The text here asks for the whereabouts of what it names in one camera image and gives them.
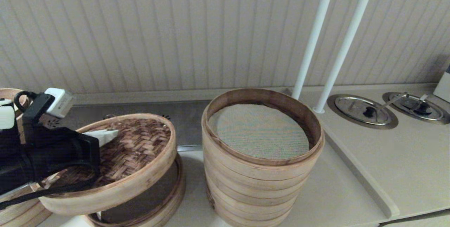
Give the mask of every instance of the woven bamboo lid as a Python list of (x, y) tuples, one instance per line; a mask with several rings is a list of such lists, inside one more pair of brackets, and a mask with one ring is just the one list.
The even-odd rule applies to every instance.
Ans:
[[(103, 211), (136, 197), (156, 183), (176, 157), (175, 128), (154, 114), (130, 114), (98, 121), (78, 129), (87, 132), (119, 129), (119, 136), (100, 149), (101, 177), (92, 189), (40, 197), (48, 210), (63, 215)], [(93, 175), (84, 168), (70, 168), (47, 178), (42, 186), (64, 185)]]

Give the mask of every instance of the stacked bamboo steamers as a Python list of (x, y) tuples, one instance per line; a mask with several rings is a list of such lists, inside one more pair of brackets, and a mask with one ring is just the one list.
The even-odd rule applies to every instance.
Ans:
[[(177, 154), (175, 128), (154, 114), (130, 114), (98, 121), (78, 132), (119, 130), (100, 148), (100, 178), (93, 188), (40, 197), (50, 211), (85, 215), (94, 227), (164, 225), (185, 193), (185, 176)], [(66, 185), (91, 177), (90, 170), (72, 167), (48, 177), (34, 190)]]
[[(0, 98), (4, 99), (14, 99), (14, 96), (22, 90), (13, 88), (3, 88), (0, 89)], [(19, 99), (20, 103), (27, 107), (30, 103), (26, 96), (22, 96)], [(22, 143), (24, 143), (24, 130), (22, 128), (22, 113), (19, 110), (15, 112), (17, 126), (21, 134), (20, 138)], [(1, 199), (1, 201), (11, 200), (13, 198), (20, 197), (32, 193), (30, 187), (23, 187), (19, 190), (9, 193)], [(39, 202), (39, 200), (33, 199), (23, 203), (19, 203), (13, 206), (9, 206), (4, 210), (0, 210), (0, 227), (35, 227), (41, 222), (46, 220), (51, 215), (51, 212), (44, 208), (44, 206)]]
[[(242, 104), (264, 105), (289, 116), (305, 132), (309, 150), (290, 158), (268, 159), (231, 147), (212, 129), (211, 117), (223, 108)], [(278, 92), (238, 89), (212, 100), (204, 110), (201, 126), (207, 193), (215, 211), (234, 227), (279, 225), (323, 150), (323, 129), (314, 113)], [(282, 140), (275, 146), (283, 147)]]

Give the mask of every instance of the white metal rod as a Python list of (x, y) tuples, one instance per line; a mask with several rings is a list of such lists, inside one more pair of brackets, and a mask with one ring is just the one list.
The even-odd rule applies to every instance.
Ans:
[(355, 13), (353, 14), (352, 21), (347, 29), (347, 33), (345, 34), (344, 41), (342, 42), (341, 49), (337, 54), (336, 61), (334, 62), (333, 68), (331, 69), (331, 73), (328, 76), (328, 80), (325, 84), (325, 88), (323, 89), (322, 95), (320, 96), (319, 101), (317, 102), (317, 106), (313, 108), (316, 113), (323, 113), (323, 107), (330, 95), (331, 88), (338, 77), (339, 71), (341, 70), (342, 64), (344, 63), (345, 57), (347, 56), (347, 52), (350, 49), (350, 46), (353, 42), (353, 38), (355, 37), (356, 31), (361, 22), (361, 18), (364, 15), (365, 8), (367, 6), (369, 0), (359, 0), (356, 6)]
[(298, 99), (300, 93), (302, 92), (303, 84), (305, 83), (305, 78), (307, 76), (308, 68), (311, 63), (312, 55), (314, 54), (314, 49), (317, 44), (317, 39), (320, 35), (320, 30), (322, 29), (323, 20), (327, 15), (328, 5), (330, 0), (320, 0), (319, 7), (315, 15), (314, 23), (312, 25), (310, 37), (308, 39), (308, 44), (303, 55), (303, 61), (300, 65), (297, 80), (295, 82), (294, 91), (292, 92), (292, 97)]

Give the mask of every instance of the white wall panel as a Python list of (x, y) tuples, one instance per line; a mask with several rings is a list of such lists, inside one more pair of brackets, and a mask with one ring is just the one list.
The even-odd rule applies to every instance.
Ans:
[[(292, 86), (319, 0), (0, 0), (0, 87), (76, 93)], [(358, 0), (331, 0), (324, 84)], [(370, 0), (337, 84), (436, 82), (450, 0)]]

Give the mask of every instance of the round metal lid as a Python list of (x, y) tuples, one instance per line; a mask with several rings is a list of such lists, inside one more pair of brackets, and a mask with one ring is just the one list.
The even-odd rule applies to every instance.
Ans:
[(398, 120), (387, 108), (378, 109), (381, 104), (350, 94), (338, 94), (328, 98), (328, 105), (339, 116), (365, 127), (392, 129)]
[[(383, 99), (389, 100), (398, 96), (398, 92), (388, 92), (383, 95)], [(449, 123), (448, 113), (438, 105), (428, 101), (421, 100), (420, 97), (407, 94), (391, 104), (399, 112), (418, 120), (431, 123), (447, 124)]]

